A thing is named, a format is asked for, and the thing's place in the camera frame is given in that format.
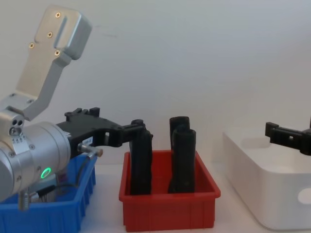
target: white wall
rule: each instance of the white wall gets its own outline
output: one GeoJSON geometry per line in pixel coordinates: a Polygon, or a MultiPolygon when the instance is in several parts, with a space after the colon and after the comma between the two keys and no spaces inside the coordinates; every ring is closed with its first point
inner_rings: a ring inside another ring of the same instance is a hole
{"type": "MultiPolygon", "coordinates": [[[[309,0],[2,1],[0,98],[15,88],[50,3],[80,10],[94,28],[34,122],[98,106],[120,124],[144,119],[154,148],[166,149],[169,118],[188,115],[205,160],[218,159],[227,127],[309,125],[309,0]]],[[[106,149],[99,163],[121,163],[126,150],[106,149]]]]}

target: robotic arm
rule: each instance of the robotic arm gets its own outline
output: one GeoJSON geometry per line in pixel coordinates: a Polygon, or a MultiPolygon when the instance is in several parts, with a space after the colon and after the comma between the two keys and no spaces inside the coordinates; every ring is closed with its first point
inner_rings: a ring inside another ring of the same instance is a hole
{"type": "Polygon", "coordinates": [[[19,209],[27,210],[29,187],[63,170],[71,158],[83,152],[101,156],[95,146],[120,147],[142,136],[151,140],[142,120],[120,126],[100,118],[99,108],[68,112],[58,125],[24,127],[48,107],[63,68],[80,58],[91,28],[77,11],[46,10],[16,91],[0,101],[0,201],[18,193],[19,209]]]}

